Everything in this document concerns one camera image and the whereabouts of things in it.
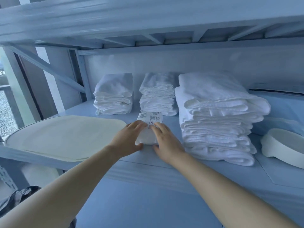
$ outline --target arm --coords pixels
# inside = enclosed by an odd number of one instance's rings
[[[0,227],[68,227],[111,166],[142,148],[142,144],[135,145],[135,140],[146,126],[142,121],[127,125],[108,146],[8,212],[0,219]]]
[[[299,228],[288,217],[225,176],[196,161],[184,151],[170,129],[155,123],[157,155],[175,167],[196,188],[226,228]]]

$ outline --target large stack of white towels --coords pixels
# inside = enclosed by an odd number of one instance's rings
[[[133,105],[133,75],[104,75],[96,85],[94,96],[97,115],[130,113]]]
[[[227,72],[181,74],[179,84],[175,95],[187,152],[202,160],[252,166],[256,149],[248,134],[252,123],[270,113],[267,100],[249,94]]]
[[[177,75],[168,73],[146,73],[139,88],[142,97],[139,101],[141,112],[158,111],[163,115],[174,116],[178,112],[175,103]]]

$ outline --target left arm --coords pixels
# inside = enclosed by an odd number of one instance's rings
[[[0,227],[68,227],[112,165],[121,157],[142,149],[143,144],[135,145],[135,140],[146,126],[142,121],[127,125],[108,146],[8,212],[0,219]]]

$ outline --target hand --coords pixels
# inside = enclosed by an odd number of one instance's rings
[[[135,141],[139,133],[147,126],[147,123],[143,121],[135,121],[126,125],[115,135],[109,146],[117,152],[118,158],[128,156],[143,148],[142,143],[135,145]]]
[[[164,162],[171,164],[172,159],[181,153],[185,153],[185,149],[180,141],[172,134],[169,127],[163,123],[154,123],[156,126],[151,126],[156,135],[158,146],[153,145],[153,149]]]

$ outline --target forearm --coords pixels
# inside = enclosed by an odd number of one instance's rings
[[[299,227],[272,206],[187,153],[171,163],[196,188],[226,228]]]
[[[68,227],[118,159],[112,147],[105,147],[7,213],[0,227]]]

